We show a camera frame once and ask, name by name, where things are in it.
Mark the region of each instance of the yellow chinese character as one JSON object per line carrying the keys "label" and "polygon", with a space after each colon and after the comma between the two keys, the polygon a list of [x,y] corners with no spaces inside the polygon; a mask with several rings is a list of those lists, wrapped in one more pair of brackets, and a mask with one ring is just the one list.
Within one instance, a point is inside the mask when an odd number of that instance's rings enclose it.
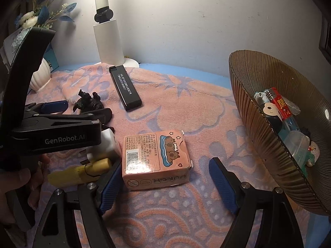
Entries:
{"label": "yellow chinese character", "polygon": [[283,99],[279,99],[279,100],[277,100],[277,102],[278,102],[279,105],[280,105],[280,109],[283,109],[283,107],[286,106],[286,104],[285,104],[285,102],[284,102]]}

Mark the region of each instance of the patterned cloth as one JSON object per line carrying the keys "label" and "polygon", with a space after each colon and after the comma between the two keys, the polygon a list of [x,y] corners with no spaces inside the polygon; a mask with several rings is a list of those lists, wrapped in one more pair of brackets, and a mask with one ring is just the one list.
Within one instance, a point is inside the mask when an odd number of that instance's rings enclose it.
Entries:
{"label": "patterned cloth", "polygon": [[[54,72],[52,80],[27,102],[67,100],[72,106],[78,92],[96,91],[105,107],[113,111],[110,126],[122,144],[125,135],[180,129],[193,160],[190,182],[154,190],[129,191],[123,188],[105,224],[116,247],[220,247],[234,216],[226,210],[209,176],[211,157],[221,159],[227,170],[255,188],[272,190],[276,183],[255,153],[239,117],[229,89],[194,80],[139,68],[127,68],[143,106],[126,112],[115,90],[107,64],[85,66],[72,72]],[[79,165],[84,160],[79,150],[48,154],[49,172]],[[55,187],[42,185],[36,226]],[[291,202],[305,241],[309,212]],[[254,247],[262,212],[257,212],[247,247]],[[89,247],[82,218],[76,212],[82,246]],[[36,226],[29,232],[32,246]]]}

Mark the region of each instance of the bowl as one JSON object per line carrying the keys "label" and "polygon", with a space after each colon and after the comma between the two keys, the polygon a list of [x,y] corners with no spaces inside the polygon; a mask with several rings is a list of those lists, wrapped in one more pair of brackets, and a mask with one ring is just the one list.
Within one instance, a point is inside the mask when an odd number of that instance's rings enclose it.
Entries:
{"label": "bowl", "polygon": [[[231,86],[240,117],[255,150],[285,193],[304,209],[331,215],[331,106],[317,88],[291,66],[267,54],[238,50],[229,58]],[[253,96],[276,87],[299,106],[300,128],[311,132],[320,156],[307,169],[307,178],[272,129]]]}

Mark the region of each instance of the metal screw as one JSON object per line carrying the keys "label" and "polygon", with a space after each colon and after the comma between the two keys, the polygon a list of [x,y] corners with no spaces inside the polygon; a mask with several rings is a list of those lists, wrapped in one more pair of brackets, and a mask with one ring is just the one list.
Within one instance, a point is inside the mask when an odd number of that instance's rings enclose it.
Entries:
{"label": "metal screw", "polygon": [[97,185],[95,183],[87,184],[87,189],[94,189]]}
{"label": "metal screw", "polygon": [[241,183],[241,186],[243,187],[243,188],[250,188],[251,187],[251,184],[250,183],[247,183],[247,182],[242,182]]}
{"label": "metal screw", "polygon": [[55,194],[58,196],[58,195],[60,195],[60,194],[62,194],[62,189],[56,189],[55,190]]}
{"label": "metal screw", "polygon": [[281,194],[284,192],[280,187],[276,187],[275,190],[278,194]]}

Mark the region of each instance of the yellow marker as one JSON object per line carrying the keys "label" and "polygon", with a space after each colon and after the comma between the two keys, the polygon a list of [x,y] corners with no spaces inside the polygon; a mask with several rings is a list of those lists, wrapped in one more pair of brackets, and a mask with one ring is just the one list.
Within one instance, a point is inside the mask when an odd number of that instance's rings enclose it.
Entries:
{"label": "yellow marker", "polygon": [[51,185],[66,187],[97,181],[101,174],[109,171],[112,164],[108,158],[101,159],[87,165],[70,167],[66,170],[56,171],[47,176]]}

